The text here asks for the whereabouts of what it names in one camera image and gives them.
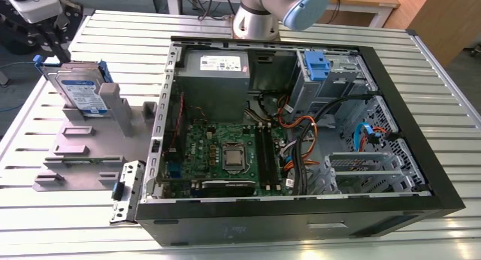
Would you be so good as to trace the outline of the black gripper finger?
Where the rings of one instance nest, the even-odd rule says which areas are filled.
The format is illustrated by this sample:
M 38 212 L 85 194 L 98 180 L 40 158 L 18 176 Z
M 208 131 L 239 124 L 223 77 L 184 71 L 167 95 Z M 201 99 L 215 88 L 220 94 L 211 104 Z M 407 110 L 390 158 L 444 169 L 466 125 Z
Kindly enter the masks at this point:
M 53 32 L 56 36 L 53 51 L 58 61 L 69 61 L 70 54 L 68 45 L 74 38 L 82 21 L 82 7 L 69 1 L 61 1 L 61 7 L 62 12 L 57 15 L 53 22 Z
M 54 35 L 28 35 L 20 17 L 8 17 L 1 14 L 1 46 L 13 55 L 25 55 L 45 47 L 54 55 Z

